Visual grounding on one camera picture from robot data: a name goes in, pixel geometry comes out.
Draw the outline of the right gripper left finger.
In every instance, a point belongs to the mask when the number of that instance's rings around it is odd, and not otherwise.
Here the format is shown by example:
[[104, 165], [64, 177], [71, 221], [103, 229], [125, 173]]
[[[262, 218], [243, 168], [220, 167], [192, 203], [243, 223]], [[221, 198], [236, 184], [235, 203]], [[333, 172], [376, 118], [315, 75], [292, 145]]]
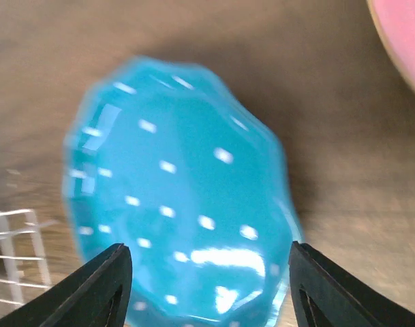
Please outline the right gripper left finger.
[[113, 244], [0, 326], [123, 326], [131, 286], [129, 248]]

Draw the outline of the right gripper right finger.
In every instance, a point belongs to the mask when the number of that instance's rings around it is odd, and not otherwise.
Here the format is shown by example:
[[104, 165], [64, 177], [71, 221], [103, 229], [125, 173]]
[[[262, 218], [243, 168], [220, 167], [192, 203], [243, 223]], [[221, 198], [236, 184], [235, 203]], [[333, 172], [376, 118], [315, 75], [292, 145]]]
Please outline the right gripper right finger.
[[290, 250], [299, 326], [415, 326], [415, 314], [376, 292], [307, 243]]

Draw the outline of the teal dotted plate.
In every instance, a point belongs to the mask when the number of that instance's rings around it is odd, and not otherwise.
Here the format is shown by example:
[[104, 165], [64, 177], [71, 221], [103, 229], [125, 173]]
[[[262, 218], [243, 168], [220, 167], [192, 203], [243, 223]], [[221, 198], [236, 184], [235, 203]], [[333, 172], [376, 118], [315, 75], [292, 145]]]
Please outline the teal dotted plate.
[[285, 152], [212, 71], [123, 64], [86, 93], [63, 167], [83, 260], [129, 247], [129, 325], [277, 323], [303, 239]]

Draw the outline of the pink round plate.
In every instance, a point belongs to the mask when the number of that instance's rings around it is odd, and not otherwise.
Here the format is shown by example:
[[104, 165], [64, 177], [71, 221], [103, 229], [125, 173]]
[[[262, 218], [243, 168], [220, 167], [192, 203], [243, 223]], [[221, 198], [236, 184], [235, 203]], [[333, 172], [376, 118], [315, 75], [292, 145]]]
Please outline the pink round plate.
[[415, 1], [368, 1], [367, 7], [390, 60], [415, 92]]

